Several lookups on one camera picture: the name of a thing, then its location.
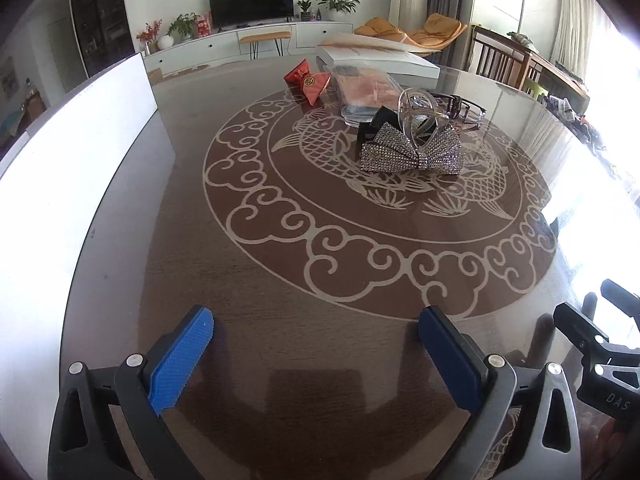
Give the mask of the phone case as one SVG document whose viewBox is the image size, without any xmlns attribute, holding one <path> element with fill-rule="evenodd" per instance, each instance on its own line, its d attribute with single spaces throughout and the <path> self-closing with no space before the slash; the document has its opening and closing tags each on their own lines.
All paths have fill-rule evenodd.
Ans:
<svg viewBox="0 0 640 480">
<path fill-rule="evenodd" d="M 307 118 L 337 118 L 349 127 L 370 122 L 381 107 L 396 112 L 401 86 L 389 74 L 371 67 L 330 67 L 317 58 L 318 69 L 331 76 L 321 103 Z"/>
</svg>

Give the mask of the red envelope bundle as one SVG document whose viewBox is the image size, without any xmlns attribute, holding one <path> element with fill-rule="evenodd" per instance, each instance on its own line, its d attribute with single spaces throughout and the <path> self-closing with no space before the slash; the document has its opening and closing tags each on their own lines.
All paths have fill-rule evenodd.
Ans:
<svg viewBox="0 0 640 480">
<path fill-rule="evenodd" d="M 298 63 L 284 77 L 287 84 L 299 88 L 311 106 L 314 106 L 320 96 L 328 88 L 331 81 L 330 73 L 313 73 L 307 60 Z"/>
</svg>

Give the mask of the dark display shelf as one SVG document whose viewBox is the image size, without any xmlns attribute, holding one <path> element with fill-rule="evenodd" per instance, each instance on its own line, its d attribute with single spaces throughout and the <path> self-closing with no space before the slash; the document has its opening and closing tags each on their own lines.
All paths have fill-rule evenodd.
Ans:
<svg viewBox="0 0 640 480">
<path fill-rule="evenodd" d="M 125 0 L 70 0 L 70 10 L 88 77 L 134 54 Z"/>
</svg>

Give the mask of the small potted plant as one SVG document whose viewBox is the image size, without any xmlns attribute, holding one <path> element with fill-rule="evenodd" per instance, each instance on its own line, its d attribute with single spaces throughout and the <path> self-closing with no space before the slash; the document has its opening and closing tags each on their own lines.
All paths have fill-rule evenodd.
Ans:
<svg viewBox="0 0 640 480">
<path fill-rule="evenodd" d="M 302 22 L 309 22 L 311 20 L 311 0 L 298 0 L 297 5 L 299 7 L 299 18 Z"/>
</svg>

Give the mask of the white flat box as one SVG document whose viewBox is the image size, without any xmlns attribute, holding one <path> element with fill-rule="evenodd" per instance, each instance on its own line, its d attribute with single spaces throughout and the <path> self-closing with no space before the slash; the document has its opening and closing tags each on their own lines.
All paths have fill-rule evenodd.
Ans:
<svg viewBox="0 0 640 480">
<path fill-rule="evenodd" d="M 338 32 L 323 40 L 316 53 L 327 68 L 376 68 L 404 87 L 434 89 L 440 76 L 437 65 L 413 53 L 408 44 L 392 40 Z"/>
</svg>

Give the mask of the wooden slatted bench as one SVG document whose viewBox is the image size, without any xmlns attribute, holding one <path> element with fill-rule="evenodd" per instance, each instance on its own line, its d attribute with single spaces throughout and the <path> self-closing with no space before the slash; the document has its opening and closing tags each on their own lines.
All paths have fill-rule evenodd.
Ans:
<svg viewBox="0 0 640 480">
<path fill-rule="evenodd" d="M 585 87 L 538 53 L 498 32 L 473 25 L 468 70 L 531 96 L 542 89 L 567 98 L 573 110 L 585 114 L 590 97 Z"/>
</svg>

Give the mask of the potted green plant right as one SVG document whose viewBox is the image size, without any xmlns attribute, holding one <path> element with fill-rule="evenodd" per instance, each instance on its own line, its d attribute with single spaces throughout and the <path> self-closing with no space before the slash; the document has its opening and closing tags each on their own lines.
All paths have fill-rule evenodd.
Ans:
<svg viewBox="0 0 640 480">
<path fill-rule="evenodd" d="M 357 11 L 360 0 L 319 0 L 319 6 L 323 6 L 328 12 L 330 21 L 346 21 L 349 14 Z"/>
</svg>

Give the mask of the black television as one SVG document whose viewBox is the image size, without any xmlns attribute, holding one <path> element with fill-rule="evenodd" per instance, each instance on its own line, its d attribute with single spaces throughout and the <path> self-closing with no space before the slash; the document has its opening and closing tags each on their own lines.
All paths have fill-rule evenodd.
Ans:
<svg viewBox="0 0 640 480">
<path fill-rule="evenodd" d="M 209 0 L 213 28 L 294 16 L 294 0 Z"/>
</svg>

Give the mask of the white tv cabinet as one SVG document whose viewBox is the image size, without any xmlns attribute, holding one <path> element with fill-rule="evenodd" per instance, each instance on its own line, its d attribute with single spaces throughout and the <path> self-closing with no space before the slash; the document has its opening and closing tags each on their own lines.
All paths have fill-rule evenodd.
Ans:
<svg viewBox="0 0 640 480">
<path fill-rule="evenodd" d="M 354 25 L 349 22 L 310 21 L 238 28 L 183 41 L 181 44 L 146 56 L 143 63 L 148 73 L 160 70 L 163 76 L 168 76 L 195 67 L 216 67 L 249 61 L 248 47 L 239 46 L 240 37 L 281 30 L 292 32 L 292 39 L 284 42 L 284 55 L 299 55 L 313 54 L 318 44 L 338 32 L 351 34 L 354 31 Z M 258 60 L 276 56 L 273 42 L 264 42 L 260 45 Z"/>
</svg>

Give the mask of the rhinestone bow hair clip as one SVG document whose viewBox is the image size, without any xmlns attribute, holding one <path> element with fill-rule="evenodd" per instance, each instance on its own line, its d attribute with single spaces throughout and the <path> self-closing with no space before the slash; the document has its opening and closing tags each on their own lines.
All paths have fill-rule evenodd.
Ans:
<svg viewBox="0 0 640 480">
<path fill-rule="evenodd" d="M 360 148 L 362 171 L 400 174 L 419 170 L 456 176 L 464 162 L 462 144 L 454 127 L 437 127 L 423 145 L 416 146 L 405 133 L 387 122 Z"/>
</svg>

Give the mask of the green plant left of tv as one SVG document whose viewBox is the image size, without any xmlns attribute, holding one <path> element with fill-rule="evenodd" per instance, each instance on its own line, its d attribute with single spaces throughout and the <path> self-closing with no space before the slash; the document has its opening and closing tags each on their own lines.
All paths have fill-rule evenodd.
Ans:
<svg viewBox="0 0 640 480">
<path fill-rule="evenodd" d="M 180 41 L 191 40 L 196 37 L 197 28 L 198 14 L 191 12 L 179 14 L 169 25 L 167 33 Z"/>
</svg>

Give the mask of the red flowers white vase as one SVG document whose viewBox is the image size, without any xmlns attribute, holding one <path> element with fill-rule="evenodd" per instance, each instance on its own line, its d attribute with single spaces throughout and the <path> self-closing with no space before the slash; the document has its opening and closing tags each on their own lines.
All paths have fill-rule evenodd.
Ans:
<svg viewBox="0 0 640 480">
<path fill-rule="evenodd" d="M 151 55 L 161 50 L 171 48 L 175 44 L 175 39 L 171 34 L 162 35 L 161 20 L 154 20 L 152 23 L 146 23 L 145 28 L 137 33 L 137 40 L 142 44 L 144 52 Z"/>
</svg>

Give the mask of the large white cardboard box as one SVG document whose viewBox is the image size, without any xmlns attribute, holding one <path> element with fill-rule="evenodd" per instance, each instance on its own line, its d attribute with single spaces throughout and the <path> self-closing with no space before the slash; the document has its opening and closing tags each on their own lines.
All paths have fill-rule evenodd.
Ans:
<svg viewBox="0 0 640 480">
<path fill-rule="evenodd" d="M 1 165 L 1 435 L 47 474 L 70 285 L 102 197 L 157 110 L 141 55 L 81 84 Z"/>
</svg>

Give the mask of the orange lounge chair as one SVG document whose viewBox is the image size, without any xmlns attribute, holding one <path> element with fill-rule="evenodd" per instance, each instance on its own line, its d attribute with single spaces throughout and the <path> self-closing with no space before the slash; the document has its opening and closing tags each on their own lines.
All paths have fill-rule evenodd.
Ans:
<svg viewBox="0 0 640 480">
<path fill-rule="evenodd" d="M 420 29 L 405 32 L 390 24 L 385 18 L 371 18 L 366 24 L 354 30 L 356 35 L 400 42 L 411 47 L 411 52 L 427 56 L 449 47 L 468 28 L 455 18 L 433 13 Z"/>
</svg>

